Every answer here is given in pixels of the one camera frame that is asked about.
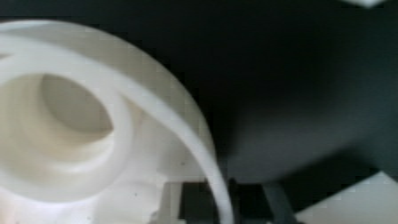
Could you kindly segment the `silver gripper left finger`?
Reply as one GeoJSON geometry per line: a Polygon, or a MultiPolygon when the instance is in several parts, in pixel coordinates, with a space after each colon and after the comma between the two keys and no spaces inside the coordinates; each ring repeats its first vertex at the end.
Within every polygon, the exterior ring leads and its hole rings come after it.
{"type": "Polygon", "coordinates": [[[186,224],[218,224],[216,206],[206,182],[183,184],[179,218],[186,224]]]}

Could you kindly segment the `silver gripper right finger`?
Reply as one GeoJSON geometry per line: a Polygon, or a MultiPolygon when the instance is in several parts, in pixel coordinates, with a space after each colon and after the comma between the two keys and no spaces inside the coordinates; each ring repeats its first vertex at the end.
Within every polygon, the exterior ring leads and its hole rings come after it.
{"type": "Polygon", "coordinates": [[[273,214],[273,224],[300,224],[295,217],[295,212],[291,209],[291,204],[288,201],[282,186],[277,182],[268,182],[261,185],[261,187],[268,201],[270,211],[273,214]]]}

